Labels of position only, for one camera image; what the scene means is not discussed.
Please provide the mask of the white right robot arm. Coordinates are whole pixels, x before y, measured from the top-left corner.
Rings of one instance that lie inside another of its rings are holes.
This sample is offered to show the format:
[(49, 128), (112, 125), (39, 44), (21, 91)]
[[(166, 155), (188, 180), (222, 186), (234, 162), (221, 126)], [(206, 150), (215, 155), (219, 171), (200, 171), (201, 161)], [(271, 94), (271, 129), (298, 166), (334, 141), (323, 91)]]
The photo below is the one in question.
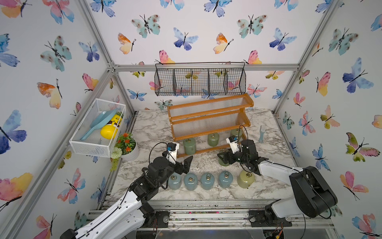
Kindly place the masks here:
[(276, 200), (263, 211), (254, 212), (249, 220), (253, 227), (261, 224), (269, 226), (291, 226), (287, 217), (303, 215), (315, 218), (337, 205), (338, 199), (321, 173), (315, 167), (290, 167), (271, 162), (260, 157), (253, 140), (238, 141), (234, 136), (226, 139), (230, 150), (218, 154), (228, 164), (240, 163), (250, 175), (266, 176), (292, 187), (293, 196)]

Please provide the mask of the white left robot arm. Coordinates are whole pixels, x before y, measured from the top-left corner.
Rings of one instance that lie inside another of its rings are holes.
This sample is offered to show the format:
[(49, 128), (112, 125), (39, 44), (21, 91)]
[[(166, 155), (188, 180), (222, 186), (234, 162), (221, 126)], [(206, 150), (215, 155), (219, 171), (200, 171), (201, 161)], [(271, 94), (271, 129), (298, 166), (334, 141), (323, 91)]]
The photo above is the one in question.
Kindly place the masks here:
[(187, 174), (193, 157), (183, 162), (172, 163), (164, 156), (154, 159), (148, 167), (142, 168), (142, 174), (134, 180), (124, 195), (96, 219), (77, 229), (68, 229), (62, 239), (121, 239), (142, 226), (158, 227), (161, 218), (149, 204), (163, 184), (173, 173)]

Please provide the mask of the small green canister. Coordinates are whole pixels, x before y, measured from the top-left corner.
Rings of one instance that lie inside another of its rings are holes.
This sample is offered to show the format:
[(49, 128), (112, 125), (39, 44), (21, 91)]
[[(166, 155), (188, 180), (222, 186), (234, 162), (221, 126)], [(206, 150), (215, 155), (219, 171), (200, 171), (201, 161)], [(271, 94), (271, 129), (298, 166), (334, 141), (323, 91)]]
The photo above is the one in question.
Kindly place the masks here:
[(217, 146), (219, 143), (219, 134), (211, 133), (208, 135), (208, 145), (211, 147)]
[(238, 139), (241, 139), (243, 135), (243, 130), (241, 128), (232, 129), (230, 131), (230, 136), (234, 136)]

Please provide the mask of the yellow-green canister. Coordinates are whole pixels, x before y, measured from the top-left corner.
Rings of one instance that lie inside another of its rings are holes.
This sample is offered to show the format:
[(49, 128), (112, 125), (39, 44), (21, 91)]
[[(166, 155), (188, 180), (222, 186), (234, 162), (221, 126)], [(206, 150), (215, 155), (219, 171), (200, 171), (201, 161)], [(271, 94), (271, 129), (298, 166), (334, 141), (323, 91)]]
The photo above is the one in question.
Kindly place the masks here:
[(242, 170), (237, 177), (237, 184), (243, 189), (248, 189), (256, 181), (256, 176), (252, 172)]

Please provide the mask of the blue canister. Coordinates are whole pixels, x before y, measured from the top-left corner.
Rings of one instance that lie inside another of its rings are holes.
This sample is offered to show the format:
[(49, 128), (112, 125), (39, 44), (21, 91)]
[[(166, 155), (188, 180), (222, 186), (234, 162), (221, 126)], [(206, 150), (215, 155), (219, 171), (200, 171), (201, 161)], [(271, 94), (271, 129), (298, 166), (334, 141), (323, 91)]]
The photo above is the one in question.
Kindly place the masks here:
[(168, 186), (171, 190), (178, 190), (182, 185), (182, 177), (180, 174), (174, 172), (168, 181)]
[(204, 190), (211, 190), (214, 186), (215, 178), (212, 173), (204, 173), (201, 177), (201, 187)]
[(219, 175), (218, 182), (221, 188), (229, 188), (233, 182), (233, 176), (229, 171), (223, 171)]
[(184, 184), (187, 190), (194, 191), (198, 186), (198, 177), (194, 173), (188, 173), (184, 178)]

